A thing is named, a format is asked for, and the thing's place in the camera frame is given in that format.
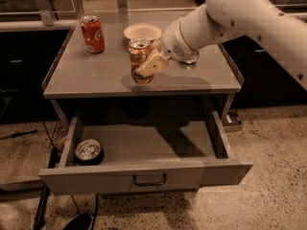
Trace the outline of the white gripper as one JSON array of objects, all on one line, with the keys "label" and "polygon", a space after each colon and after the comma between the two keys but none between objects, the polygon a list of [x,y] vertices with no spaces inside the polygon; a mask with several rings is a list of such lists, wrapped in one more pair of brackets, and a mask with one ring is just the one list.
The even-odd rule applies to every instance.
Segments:
[{"label": "white gripper", "polygon": [[144,78],[162,71],[169,65],[169,60],[184,61],[193,56],[200,56],[198,51],[191,49],[183,39],[180,30],[181,19],[176,20],[164,31],[161,39],[153,43],[153,51],[136,69],[136,74]]}]

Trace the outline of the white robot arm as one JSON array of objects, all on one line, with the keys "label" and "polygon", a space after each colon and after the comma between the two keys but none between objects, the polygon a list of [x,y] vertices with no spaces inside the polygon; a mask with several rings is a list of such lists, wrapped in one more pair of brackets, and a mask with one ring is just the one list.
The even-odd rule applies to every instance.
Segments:
[{"label": "white robot arm", "polygon": [[260,45],[297,83],[307,89],[307,23],[270,0],[205,0],[170,24],[136,73],[155,74],[169,61],[186,61],[209,45],[245,35]]}]

